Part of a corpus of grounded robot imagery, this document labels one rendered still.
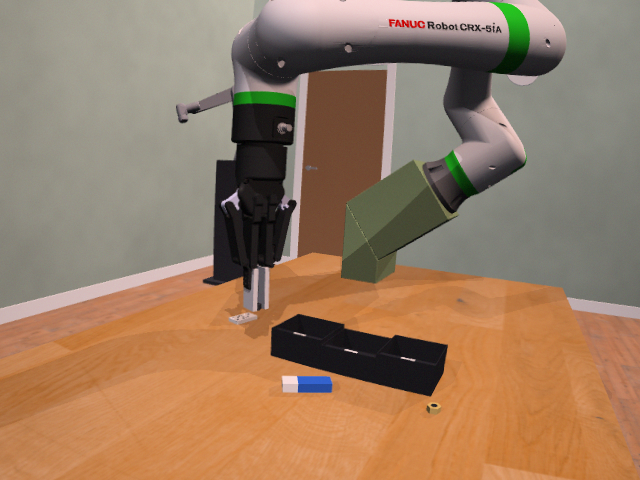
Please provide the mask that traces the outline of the blue and white eraser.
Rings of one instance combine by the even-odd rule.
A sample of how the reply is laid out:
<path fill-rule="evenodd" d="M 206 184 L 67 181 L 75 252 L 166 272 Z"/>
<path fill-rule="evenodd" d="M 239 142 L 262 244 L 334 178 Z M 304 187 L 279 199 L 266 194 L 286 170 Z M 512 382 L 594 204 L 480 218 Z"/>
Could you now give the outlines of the blue and white eraser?
<path fill-rule="evenodd" d="M 332 393 L 330 376 L 282 376 L 282 392 Z"/>

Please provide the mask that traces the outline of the white domino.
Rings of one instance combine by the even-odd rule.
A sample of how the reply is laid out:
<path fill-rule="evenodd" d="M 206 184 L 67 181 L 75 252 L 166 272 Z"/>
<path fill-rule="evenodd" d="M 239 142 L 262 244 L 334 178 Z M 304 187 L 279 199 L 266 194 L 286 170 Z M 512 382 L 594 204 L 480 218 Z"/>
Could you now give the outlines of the white domino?
<path fill-rule="evenodd" d="M 253 321 L 257 319 L 257 315 L 254 315 L 252 313 L 244 313 L 244 314 L 240 314 L 240 315 L 236 315 L 233 317 L 229 317 L 229 321 L 234 323 L 234 324 L 242 324 L 242 323 L 246 323 L 249 321 Z"/>

